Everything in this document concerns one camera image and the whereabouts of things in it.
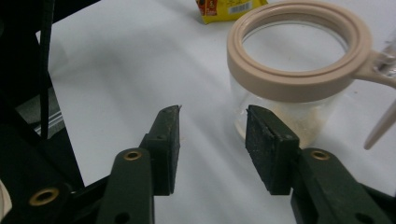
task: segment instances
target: screw hole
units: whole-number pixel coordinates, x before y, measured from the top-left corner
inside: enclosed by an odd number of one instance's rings
[[[142,153],[139,151],[130,151],[125,153],[124,159],[127,161],[134,161],[142,157]]]
[[[55,200],[59,195],[59,190],[56,188],[42,189],[32,196],[29,204],[32,206],[41,206]]]
[[[312,151],[311,156],[320,161],[326,161],[330,158],[329,154],[323,151]]]
[[[364,224],[374,224],[375,223],[371,217],[364,215],[362,213],[355,214],[355,217],[359,222],[364,223]]]
[[[119,213],[118,215],[116,215],[116,218],[114,219],[114,221],[117,224],[127,223],[129,221],[129,214],[128,213]]]

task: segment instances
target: brass screw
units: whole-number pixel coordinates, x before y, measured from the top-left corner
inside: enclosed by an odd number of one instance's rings
[[[312,151],[311,156],[320,161],[327,161],[330,158],[330,155],[324,151]]]
[[[139,151],[129,151],[124,155],[124,159],[127,161],[135,161],[140,157],[142,157],[142,153]]]
[[[29,200],[32,206],[41,206],[51,203],[59,196],[59,190],[56,188],[41,189],[35,193]]]

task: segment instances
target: beige lid ring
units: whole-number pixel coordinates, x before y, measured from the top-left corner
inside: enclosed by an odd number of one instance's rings
[[[251,59],[243,39],[251,31],[279,21],[303,21],[329,28],[347,43],[346,54],[329,66],[307,71],[280,71]],[[350,11],[319,1],[286,1],[258,7],[235,22],[227,42],[228,66],[245,89],[260,97],[291,103],[321,100],[346,88],[351,74],[361,68],[371,53],[369,29]]]
[[[4,186],[3,182],[0,180],[0,222],[3,217],[11,210],[12,202],[9,197],[6,186]]]

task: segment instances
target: yellow package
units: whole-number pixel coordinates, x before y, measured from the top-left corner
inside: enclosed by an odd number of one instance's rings
[[[196,0],[205,24],[236,21],[251,9],[268,4],[266,0]]]

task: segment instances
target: plastic jar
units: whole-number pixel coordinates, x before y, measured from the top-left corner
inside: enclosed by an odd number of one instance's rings
[[[261,29],[279,24],[316,27],[333,36],[343,52],[329,64],[301,69],[282,64],[268,66],[265,60],[252,58],[245,41]],[[308,147],[326,123],[336,98],[354,79],[396,87],[394,78],[374,71],[379,53],[371,50],[371,45],[371,34],[364,22],[331,4],[284,1],[250,11],[235,22],[227,41],[236,130],[245,137],[246,109],[248,105],[259,105],[272,110],[300,137],[300,147]]]

